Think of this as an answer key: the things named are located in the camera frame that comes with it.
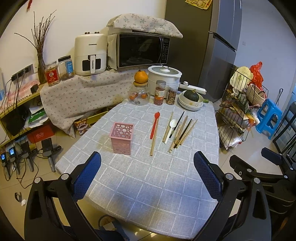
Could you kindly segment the black chopstick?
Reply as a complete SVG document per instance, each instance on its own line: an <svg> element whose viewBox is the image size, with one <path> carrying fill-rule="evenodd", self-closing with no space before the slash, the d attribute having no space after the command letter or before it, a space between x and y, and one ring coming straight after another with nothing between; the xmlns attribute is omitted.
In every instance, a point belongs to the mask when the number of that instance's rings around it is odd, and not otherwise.
<svg viewBox="0 0 296 241"><path fill-rule="evenodd" d="M171 131L171 134L170 134L169 138L172 137L172 135L173 135L174 131L176 130L176 128L177 128L179 122L181 121L181 119L182 119L184 113L185 113L185 111L183 111L183 113L182 113L182 115L180 116L179 120L176 122L176 125L172 128L172 131Z"/></svg>
<svg viewBox="0 0 296 241"><path fill-rule="evenodd" d="M183 130L183 132L181 133L181 135L175 141L174 148L177 148L179 142L181 141L182 137L185 135L185 133L186 133L188 127L190 126L191 122L192 122L192 120L189 121L189 123L187 124L186 128Z"/></svg>

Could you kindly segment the pink perforated utensil holder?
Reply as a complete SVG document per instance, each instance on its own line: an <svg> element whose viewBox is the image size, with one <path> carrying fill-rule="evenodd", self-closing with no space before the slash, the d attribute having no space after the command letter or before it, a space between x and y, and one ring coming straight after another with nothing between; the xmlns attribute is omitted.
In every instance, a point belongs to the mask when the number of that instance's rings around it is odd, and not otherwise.
<svg viewBox="0 0 296 241"><path fill-rule="evenodd" d="M114 153L131 155L133 127L131 123L114 122L109 135Z"/></svg>

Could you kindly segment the red plastic spoon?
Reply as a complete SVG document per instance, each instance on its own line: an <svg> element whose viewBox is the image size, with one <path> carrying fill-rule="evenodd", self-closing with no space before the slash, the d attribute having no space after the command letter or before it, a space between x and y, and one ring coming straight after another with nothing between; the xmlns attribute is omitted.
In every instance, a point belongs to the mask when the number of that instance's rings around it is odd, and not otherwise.
<svg viewBox="0 0 296 241"><path fill-rule="evenodd" d="M158 120L159 117L160 117L160 112L156 112L154 114L154 123L153 123L153 126L152 126L152 131L151 131L150 139L152 139L154 137L156 123L157 123L157 120Z"/></svg>

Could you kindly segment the printed bamboo chopstick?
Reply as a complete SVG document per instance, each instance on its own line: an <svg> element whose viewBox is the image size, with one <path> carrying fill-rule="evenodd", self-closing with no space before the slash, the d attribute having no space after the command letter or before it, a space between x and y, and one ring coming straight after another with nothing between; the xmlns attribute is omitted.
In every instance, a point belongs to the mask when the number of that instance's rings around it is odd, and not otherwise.
<svg viewBox="0 0 296 241"><path fill-rule="evenodd" d="M170 148L169 148L169 153L172 152L172 150L173 150L173 148L174 148L174 146L175 146L175 144L176 144L176 142L177 142L177 139L178 139L178 136L179 136L180 130L182 129L182 125L183 125L183 123L180 123L180 124L178 125L178 128L177 128L177 131L176 131L176 134L175 134L174 140L172 141L171 146L170 146Z"/></svg>

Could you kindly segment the blue plastic stool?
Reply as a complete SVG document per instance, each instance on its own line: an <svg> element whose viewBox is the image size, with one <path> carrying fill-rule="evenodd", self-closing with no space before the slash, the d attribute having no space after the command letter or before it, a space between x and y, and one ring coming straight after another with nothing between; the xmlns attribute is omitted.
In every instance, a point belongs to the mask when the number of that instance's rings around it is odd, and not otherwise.
<svg viewBox="0 0 296 241"><path fill-rule="evenodd" d="M268 133L268 139L270 140L280 125L282 111L268 98L259 108L257 117L260 123L256 125L256 130L259 133Z"/></svg>

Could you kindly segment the woven basket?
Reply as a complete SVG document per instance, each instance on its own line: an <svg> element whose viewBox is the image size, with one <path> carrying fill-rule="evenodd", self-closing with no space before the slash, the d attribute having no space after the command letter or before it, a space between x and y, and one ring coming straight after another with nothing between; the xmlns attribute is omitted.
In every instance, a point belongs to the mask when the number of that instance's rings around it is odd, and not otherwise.
<svg viewBox="0 0 296 241"><path fill-rule="evenodd" d="M266 100L265 91L260 90L256 85L250 84L246 92L247 98L252 105L262 106Z"/></svg>

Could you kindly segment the grey checked tablecloth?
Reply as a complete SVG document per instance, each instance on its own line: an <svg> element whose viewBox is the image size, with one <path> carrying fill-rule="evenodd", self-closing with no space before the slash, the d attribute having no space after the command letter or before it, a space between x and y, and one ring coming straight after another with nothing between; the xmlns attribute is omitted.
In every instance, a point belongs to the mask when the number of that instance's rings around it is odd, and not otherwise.
<svg viewBox="0 0 296 241"><path fill-rule="evenodd" d="M196 112L185 111L181 121L186 116L188 119L183 130L190 120L190 126L198 121L182 145L169 153L178 126L166 144L162 140L172 111L172 120L178 121L185 110L167 104L136 106L124 100L79 138L55 167L61 173L70 173L93 152L99 152L101 167L86 193L89 200L105 213L144 230L190 240L216 206L194 167L193 157L201 151L210 162L219 162L218 129L212 103ZM150 156L156 112L160 117L154 154ZM117 121L134 125L131 155L113 152L109 134Z"/></svg>

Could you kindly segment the stack of white bowls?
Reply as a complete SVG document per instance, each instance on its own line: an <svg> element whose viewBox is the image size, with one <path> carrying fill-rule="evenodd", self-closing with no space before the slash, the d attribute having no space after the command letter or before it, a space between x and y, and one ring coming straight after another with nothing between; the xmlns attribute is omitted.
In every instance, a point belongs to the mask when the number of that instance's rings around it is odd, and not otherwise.
<svg viewBox="0 0 296 241"><path fill-rule="evenodd" d="M190 111L198 111L202 108L204 103L204 98L196 93L196 95L199 97L198 101L193 101L187 97L185 97L185 93L188 92L187 90L184 90L181 94L178 96L178 103L180 106L182 106L186 110Z"/></svg>

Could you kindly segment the red plastic bag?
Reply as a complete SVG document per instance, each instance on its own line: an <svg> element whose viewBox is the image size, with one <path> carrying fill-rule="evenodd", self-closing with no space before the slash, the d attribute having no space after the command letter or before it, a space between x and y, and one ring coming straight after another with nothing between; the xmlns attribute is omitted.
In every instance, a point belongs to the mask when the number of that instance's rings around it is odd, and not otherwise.
<svg viewBox="0 0 296 241"><path fill-rule="evenodd" d="M259 61L257 64L252 65L250 67L250 71L253 74L253 78L251 80L251 83L257 86L260 90L263 90L262 83L263 83L263 77L260 73L260 70L262 68L263 63Z"/></svg>

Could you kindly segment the floral cabinet cover cloth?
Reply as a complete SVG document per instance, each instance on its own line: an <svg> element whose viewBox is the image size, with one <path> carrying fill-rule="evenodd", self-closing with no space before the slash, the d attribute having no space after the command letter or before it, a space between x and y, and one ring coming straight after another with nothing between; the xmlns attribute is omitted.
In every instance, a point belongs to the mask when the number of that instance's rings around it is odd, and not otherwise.
<svg viewBox="0 0 296 241"><path fill-rule="evenodd" d="M40 92L43 108L53 125L74 138L74 121L90 111L127 99L139 70L147 68L111 69L90 76L75 75L53 86L45 84Z"/></svg>

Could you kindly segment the dark green pumpkin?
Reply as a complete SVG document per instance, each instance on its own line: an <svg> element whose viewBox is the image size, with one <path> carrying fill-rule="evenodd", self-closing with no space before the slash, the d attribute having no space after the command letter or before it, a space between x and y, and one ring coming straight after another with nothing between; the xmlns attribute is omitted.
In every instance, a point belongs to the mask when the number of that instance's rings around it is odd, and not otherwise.
<svg viewBox="0 0 296 241"><path fill-rule="evenodd" d="M196 91L194 90L186 90L183 96L193 102L198 102L199 101L199 95Z"/></svg>

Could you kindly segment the white roll behind bowls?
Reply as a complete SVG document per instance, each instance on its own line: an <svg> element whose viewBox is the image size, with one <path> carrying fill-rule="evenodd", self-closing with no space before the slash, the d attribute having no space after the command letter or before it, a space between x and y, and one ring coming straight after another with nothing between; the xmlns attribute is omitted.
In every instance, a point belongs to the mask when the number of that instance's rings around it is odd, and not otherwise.
<svg viewBox="0 0 296 241"><path fill-rule="evenodd" d="M194 85L189 85L189 83L187 81L180 82L179 88L184 89L184 90L194 90L197 93L203 94L203 95L205 95L207 93L206 89L201 88L201 87L197 87L197 86L194 86Z"/></svg>

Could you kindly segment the red spice jar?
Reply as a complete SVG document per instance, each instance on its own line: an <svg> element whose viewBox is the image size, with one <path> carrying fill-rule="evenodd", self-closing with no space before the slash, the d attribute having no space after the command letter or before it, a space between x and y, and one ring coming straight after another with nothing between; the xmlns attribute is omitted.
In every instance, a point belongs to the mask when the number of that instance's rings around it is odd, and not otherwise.
<svg viewBox="0 0 296 241"><path fill-rule="evenodd" d="M154 91L154 104L162 105L165 98L166 82L164 80L156 81L156 88Z"/></svg>

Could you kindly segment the glass jar with tangerines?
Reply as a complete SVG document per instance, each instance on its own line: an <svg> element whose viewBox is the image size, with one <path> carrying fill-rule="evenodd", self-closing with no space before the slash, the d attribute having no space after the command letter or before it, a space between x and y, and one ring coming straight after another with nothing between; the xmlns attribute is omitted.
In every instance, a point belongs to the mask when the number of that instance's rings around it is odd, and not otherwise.
<svg viewBox="0 0 296 241"><path fill-rule="evenodd" d="M128 100L134 105L148 104L150 100L150 93L147 87L147 82L137 83L134 81L128 92Z"/></svg>

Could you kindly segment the white rice cooker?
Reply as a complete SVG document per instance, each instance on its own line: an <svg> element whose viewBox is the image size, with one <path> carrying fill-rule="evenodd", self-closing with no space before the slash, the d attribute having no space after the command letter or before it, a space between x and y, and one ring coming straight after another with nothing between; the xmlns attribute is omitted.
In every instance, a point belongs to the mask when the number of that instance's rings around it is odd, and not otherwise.
<svg viewBox="0 0 296 241"><path fill-rule="evenodd" d="M182 72L175 68L168 66L158 66L153 65L148 68L148 84L150 95L154 96L156 84L158 80L163 80L166 82L166 92L165 97L167 97L168 89L173 88L177 90L180 86L180 78Z"/></svg>

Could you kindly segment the red label jar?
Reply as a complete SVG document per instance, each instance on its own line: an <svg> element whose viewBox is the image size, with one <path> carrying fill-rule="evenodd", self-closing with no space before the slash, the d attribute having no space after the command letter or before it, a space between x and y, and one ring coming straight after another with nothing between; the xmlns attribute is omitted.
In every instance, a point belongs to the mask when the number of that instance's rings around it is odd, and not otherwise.
<svg viewBox="0 0 296 241"><path fill-rule="evenodd" d="M49 86L56 85L60 82L60 75L57 61L53 61L46 65L45 77Z"/></svg>

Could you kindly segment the blue label jar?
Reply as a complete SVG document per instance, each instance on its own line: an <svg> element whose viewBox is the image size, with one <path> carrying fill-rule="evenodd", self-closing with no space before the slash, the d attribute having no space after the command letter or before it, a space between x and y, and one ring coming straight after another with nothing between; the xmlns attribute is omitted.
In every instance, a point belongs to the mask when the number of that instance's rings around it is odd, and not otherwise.
<svg viewBox="0 0 296 241"><path fill-rule="evenodd" d="M60 57L58 59L58 66L61 80L67 80L74 76L74 68L70 55Z"/></svg>

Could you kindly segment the orange tangerine on jar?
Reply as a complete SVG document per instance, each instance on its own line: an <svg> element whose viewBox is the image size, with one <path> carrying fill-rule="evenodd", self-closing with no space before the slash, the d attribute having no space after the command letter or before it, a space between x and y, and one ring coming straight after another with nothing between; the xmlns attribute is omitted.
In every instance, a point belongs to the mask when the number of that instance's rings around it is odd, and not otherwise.
<svg viewBox="0 0 296 241"><path fill-rule="evenodd" d="M148 75L145 71L138 70L134 75L134 80L139 84L146 83L148 81Z"/></svg>

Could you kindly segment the white air fryer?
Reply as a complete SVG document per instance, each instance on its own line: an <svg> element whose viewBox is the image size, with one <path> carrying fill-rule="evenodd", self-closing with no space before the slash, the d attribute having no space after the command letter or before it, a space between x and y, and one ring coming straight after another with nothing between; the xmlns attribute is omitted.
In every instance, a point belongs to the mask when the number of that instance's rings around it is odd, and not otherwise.
<svg viewBox="0 0 296 241"><path fill-rule="evenodd" d="M107 35L86 32L75 38L74 71L88 76L102 73L107 63Z"/></svg>

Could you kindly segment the black microwave oven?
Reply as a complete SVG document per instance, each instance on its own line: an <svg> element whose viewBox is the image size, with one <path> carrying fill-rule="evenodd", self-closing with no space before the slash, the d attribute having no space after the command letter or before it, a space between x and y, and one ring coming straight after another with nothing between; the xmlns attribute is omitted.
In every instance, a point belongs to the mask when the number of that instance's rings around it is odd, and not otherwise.
<svg viewBox="0 0 296 241"><path fill-rule="evenodd" d="M112 69L166 64L170 38L155 34L119 33L107 37L107 65Z"/></svg>

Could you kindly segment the grey refrigerator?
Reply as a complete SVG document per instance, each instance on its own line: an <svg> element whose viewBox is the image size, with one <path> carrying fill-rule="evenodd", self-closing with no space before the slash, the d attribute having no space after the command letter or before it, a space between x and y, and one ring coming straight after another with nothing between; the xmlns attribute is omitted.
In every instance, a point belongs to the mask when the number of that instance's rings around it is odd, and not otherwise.
<svg viewBox="0 0 296 241"><path fill-rule="evenodd" d="M212 1L200 9L186 1L167 1L165 19L183 35L171 38L168 66L182 72L182 81L206 89L212 102L223 95L234 66L241 32L242 3Z"/></svg>

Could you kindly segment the dried branches in vase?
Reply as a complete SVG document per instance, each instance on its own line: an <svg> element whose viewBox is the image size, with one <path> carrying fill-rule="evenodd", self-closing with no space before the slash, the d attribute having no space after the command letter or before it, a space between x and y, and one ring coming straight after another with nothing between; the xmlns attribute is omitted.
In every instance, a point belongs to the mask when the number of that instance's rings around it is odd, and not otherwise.
<svg viewBox="0 0 296 241"><path fill-rule="evenodd" d="M52 23L54 18L55 18L55 11L50 13L50 15L46 19L43 17L41 21L37 24L36 15L34 13L34 27L31 29L31 34L33 38L32 41L19 33L15 33L15 35L18 35L26 39L36 49L37 59L38 59L37 74L38 74L39 82L41 84L46 83L45 62L43 57L44 44L45 44L46 35L49 31L50 24Z"/></svg>

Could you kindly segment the floral microwave cover cloth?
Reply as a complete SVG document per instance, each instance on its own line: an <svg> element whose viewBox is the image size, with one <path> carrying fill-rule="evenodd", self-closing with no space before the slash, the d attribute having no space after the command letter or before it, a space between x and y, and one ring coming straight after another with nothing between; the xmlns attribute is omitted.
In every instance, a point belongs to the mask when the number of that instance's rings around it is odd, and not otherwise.
<svg viewBox="0 0 296 241"><path fill-rule="evenodd" d="M111 18L107 25L112 30L138 31L182 39L178 28L165 19L141 14L121 14Z"/></svg>

